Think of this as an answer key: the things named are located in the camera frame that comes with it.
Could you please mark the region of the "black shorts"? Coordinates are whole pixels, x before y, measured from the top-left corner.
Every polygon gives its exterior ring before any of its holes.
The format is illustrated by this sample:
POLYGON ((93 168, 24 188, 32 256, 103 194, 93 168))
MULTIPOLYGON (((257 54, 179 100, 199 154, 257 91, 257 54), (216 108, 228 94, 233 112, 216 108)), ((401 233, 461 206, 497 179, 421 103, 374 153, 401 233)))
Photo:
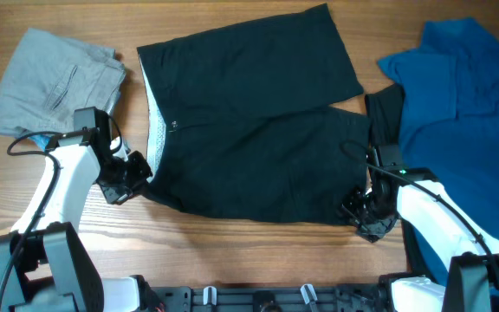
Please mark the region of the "black shorts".
POLYGON ((346 225, 370 121, 326 4, 141 46, 146 198, 207 218, 346 225))

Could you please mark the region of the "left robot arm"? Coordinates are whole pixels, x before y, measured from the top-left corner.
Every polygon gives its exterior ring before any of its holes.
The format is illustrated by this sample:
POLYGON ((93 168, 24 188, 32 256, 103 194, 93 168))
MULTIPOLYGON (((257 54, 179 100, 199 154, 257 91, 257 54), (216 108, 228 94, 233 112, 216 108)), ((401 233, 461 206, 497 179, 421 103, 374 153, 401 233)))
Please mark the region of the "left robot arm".
POLYGON ((142 276, 101 277, 77 234, 91 186, 124 203, 151 174, 144 156, 98 127, 49 136, 34 197, 0 236, 0 311, 162 310, 142 276))

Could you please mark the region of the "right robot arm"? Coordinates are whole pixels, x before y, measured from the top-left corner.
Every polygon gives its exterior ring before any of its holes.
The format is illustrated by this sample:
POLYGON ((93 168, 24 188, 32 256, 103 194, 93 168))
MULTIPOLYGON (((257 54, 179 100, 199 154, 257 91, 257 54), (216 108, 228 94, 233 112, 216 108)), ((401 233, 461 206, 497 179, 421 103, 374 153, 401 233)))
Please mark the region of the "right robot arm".
POLYGON ((426 274, 379 281, 384 311, 499 311, 499 240, 477 225, 429 170, 370 166, 372 189, 354 188, 340 213, 359 236, 375 242, 397 219, 416 229, 444 263, 445 285, 426 274))

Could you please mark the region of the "black garment under shirt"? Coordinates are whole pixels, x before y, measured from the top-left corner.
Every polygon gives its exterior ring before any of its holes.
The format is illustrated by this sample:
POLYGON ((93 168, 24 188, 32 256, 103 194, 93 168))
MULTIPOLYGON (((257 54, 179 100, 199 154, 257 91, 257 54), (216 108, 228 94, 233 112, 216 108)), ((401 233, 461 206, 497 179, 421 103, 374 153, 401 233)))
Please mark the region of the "black garment under shirt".
MULTIPOLYGON (((365 96, 366 115, 372 121, 371 144, 397 145, 402 107, 405 99, 404 89, 397 83, 381 91, 365 96)), ((431 277, 424 258, 418 247, 414 228, 402 221, 407 262, 412 273, 431 277)))

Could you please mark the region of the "folded grey shorts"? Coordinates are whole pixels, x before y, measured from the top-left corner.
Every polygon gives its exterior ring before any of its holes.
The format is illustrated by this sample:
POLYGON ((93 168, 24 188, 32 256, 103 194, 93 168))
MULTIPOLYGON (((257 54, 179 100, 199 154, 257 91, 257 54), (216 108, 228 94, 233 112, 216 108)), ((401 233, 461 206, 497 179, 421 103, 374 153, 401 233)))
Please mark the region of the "folded grey shorts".
POLYGON ((67 133, 85 107, 111 114, 125 77, 114 49, 30 28, 0 81, 0 135, 67 133))

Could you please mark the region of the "blue polo shirt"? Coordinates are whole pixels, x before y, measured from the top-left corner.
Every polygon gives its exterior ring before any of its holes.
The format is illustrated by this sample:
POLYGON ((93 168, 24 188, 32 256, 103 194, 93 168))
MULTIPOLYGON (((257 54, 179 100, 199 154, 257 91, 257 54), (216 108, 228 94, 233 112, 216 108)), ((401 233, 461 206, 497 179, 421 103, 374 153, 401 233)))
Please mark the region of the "blue polo shirt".
POLYGON ((428 22, 417 48, 379 67, 405 91, 404 162, 499 240, 499 40, 473 18, 428 22))

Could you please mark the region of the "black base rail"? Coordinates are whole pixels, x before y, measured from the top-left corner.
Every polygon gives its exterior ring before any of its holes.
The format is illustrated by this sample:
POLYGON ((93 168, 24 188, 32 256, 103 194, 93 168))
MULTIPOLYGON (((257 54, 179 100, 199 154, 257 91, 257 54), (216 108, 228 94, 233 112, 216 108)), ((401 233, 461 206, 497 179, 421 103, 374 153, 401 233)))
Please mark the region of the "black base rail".
POLYGON ((349 283, 330 287, 221 288, 153 287, 157 311, 390 312, 395 310, 384 283, 349 283))

